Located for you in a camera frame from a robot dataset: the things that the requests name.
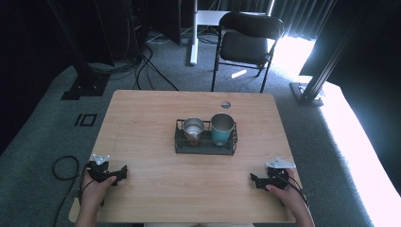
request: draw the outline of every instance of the cup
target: cup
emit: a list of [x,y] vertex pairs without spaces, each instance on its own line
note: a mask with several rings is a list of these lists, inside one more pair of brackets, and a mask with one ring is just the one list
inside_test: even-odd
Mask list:
[[188,139],[189,146],[196,146],[198,144],[203,129],[203,121],[196,117],[190,117],[183,122],[183,135]]
[[217,146],[223,146],[227,143],[231,131],[234,128],[233,118],[226,113],[217,113],[210,121],[212,125],[212,139]]

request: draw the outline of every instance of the wire basket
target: wire basket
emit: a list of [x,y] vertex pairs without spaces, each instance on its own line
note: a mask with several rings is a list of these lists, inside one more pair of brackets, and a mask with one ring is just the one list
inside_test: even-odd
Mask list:
[[217,154],[217,155],[234,155],[236,149],[236,142],[238,141],[236,133],[236,123],[228,138],[227,143],[222,146],[217,146],[212,139],[212,126],[210,121],[203,121],[204,130],[201,133],[200,140],[188,140],[183,135],[183,122],[185,120],[178,119],[176,122],[175,130],[175,150],[176,153],[189,153],[189,154]]

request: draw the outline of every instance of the chair seat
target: chair seat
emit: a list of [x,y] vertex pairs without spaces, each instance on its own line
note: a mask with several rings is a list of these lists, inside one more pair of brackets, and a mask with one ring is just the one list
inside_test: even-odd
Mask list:
[[220,56],[226,61],[265,64],[268,61],[268,40],[227,31],[221,43]]

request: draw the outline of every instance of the light wood tabletop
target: light wood tabletop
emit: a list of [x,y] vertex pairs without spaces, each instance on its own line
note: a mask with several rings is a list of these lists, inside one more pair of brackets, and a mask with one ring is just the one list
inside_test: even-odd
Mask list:
[[[229,109],[221,107],[228,101]],[[210,120],[227,113],[236,122],[234,155],[176,153],[177,119]],[[270,94],[116,91],[93,153],[111,156],[110,171],[128,178],[109,188],[99,222],[293,222],[250,173],[266,178],[266,162],[293,162]],[[299,176],[294,169],[295,179]],[[77,219],[75,199],[69,218]]]

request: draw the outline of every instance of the person's right hand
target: person's right hand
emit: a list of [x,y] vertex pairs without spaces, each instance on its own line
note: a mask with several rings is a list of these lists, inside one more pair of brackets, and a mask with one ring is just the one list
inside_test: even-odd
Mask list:
[[[294,178],[294,173],[292,170],[287,168],[286,172],[289,176],[289,182],[295,185],[295,182],[292,180]],[[289,211],[291,211],[292,215],[297,221],[298,226],[315,226],[304,199],[294,188],[288,185],[284,190],[282,190],[273,185],[267,185],[266,189],[268,189],[271,194],[279,198],[281,202],[289,209]]]

